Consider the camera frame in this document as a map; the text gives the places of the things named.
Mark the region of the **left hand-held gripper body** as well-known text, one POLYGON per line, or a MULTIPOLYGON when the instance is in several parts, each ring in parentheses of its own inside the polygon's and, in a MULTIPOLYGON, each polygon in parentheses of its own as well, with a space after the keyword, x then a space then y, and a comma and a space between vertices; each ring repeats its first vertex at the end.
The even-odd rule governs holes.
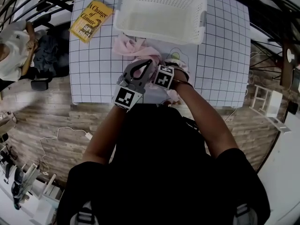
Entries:
POLYGON ((115 87, 113 103, 129 111, 145 93, 144 85, 134 85, 133 81, 120 79, 115 87))

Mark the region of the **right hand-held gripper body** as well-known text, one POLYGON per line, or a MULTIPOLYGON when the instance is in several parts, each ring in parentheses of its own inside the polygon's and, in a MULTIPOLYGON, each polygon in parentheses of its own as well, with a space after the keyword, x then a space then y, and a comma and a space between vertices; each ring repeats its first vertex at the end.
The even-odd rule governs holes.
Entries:
POLYGON ((160 88, 169 89, 173 78, 174 78, 173 67, 159 65, 153 83, 160 88))

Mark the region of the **person's right hand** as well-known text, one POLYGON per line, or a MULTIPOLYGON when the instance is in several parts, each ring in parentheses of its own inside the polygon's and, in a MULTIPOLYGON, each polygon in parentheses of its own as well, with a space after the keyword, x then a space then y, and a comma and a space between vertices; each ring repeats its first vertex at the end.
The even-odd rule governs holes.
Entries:
POLYGON ((189 81, 189 75, 182 70, 181 68, 174 68, 174 77, 175 80, 180 80, 180 81, 184 81, 184 82, 188 82, 189 81))

